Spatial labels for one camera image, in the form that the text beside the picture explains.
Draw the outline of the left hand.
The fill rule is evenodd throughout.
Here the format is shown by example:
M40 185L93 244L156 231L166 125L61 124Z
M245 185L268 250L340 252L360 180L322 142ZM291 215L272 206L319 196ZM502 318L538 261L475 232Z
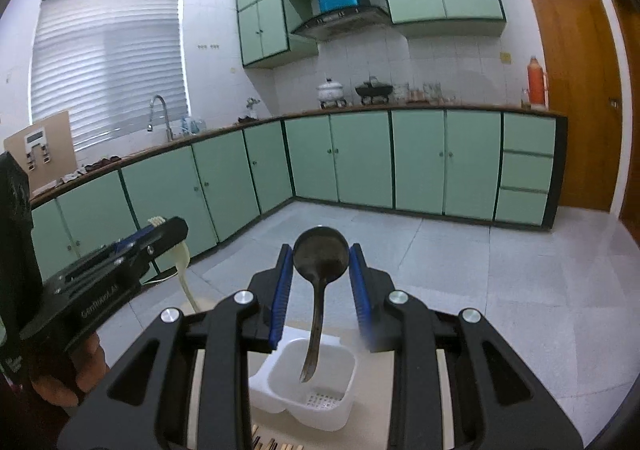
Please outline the left hand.
M70 355L40 355L29 361L29 378L37 394L63 408L78 407L108 371L110 367L96 332Z

